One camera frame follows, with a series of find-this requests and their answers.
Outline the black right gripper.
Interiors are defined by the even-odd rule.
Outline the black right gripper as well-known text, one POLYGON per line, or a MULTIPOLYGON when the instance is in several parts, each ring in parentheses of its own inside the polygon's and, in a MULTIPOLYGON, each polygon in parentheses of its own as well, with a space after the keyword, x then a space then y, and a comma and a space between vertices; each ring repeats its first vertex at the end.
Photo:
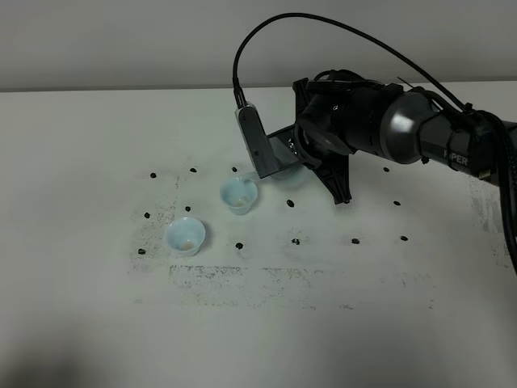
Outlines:
POLYGON ((351 147, 339 133, 334 117, 351 94, 350 79, 300 79, 292 84, 295 122, 267 136, 267 176, 286 175, 307 167, 332 194, 334 203, 351 199, 349 155, 351 147))

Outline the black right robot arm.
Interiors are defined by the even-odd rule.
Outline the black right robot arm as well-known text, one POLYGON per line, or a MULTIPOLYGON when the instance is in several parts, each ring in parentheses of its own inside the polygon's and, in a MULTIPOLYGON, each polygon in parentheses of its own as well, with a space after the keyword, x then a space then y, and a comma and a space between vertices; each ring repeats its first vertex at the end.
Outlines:
POLYGON ((399 164, 430 160, 498 184, 494 132, 474 110, 460 112, 422 87, 367 80, 327 70, 293 84, 296 121, 269 140, 280 165, 275 178, 304 166, 334 198, 351 200, 349 157, 357 151, 399 164))

